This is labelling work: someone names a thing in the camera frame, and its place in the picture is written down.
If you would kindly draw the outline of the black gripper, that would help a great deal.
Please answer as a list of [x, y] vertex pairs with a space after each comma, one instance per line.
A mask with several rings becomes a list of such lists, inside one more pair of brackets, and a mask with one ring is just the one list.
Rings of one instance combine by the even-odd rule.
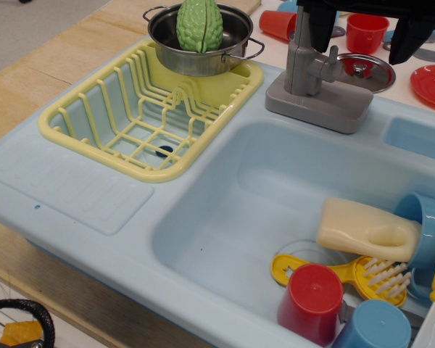
[[337, 11], [399, 18], [391, 38], [391, 65], [408, 61], [435, 28], [435, 1], [298, 1], [297, 5], [309, 9], [311, 46], [320, 53], [328, 48]]

